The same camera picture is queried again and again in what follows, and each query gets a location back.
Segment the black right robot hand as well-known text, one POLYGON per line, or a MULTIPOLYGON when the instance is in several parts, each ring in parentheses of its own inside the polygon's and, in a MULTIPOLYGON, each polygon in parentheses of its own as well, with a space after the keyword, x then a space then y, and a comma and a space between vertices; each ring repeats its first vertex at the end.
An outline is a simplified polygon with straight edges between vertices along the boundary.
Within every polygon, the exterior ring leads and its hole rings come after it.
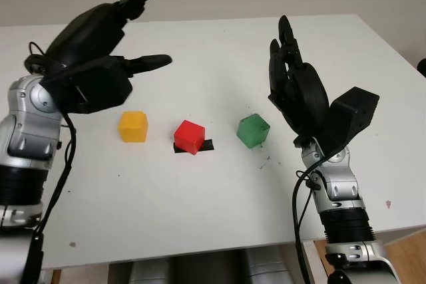
POLYGON ((317 71, 303 62, 285 15, 280 17, 278 32, 279 39, 270 43, 268 99, 297 134, 294 144, 300 147, 323 129, 329 101, 317 71))

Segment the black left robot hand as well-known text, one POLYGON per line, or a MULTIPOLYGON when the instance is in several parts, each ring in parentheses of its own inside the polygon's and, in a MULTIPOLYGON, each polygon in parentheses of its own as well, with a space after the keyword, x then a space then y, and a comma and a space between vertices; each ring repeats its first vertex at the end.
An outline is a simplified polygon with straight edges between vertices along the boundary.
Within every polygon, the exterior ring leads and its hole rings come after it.
POLYGON ((74 18, 49 45, 49 66, 45 77, 70 73, 89 63, 85 74, 97 77, 128 78, 139 72, 153 71, 172 62, 168 55, 151 55, 134 60, 110 57, 124 37, 124 27, 139 18, 149 0, 118 0, 103 3, 74 18))

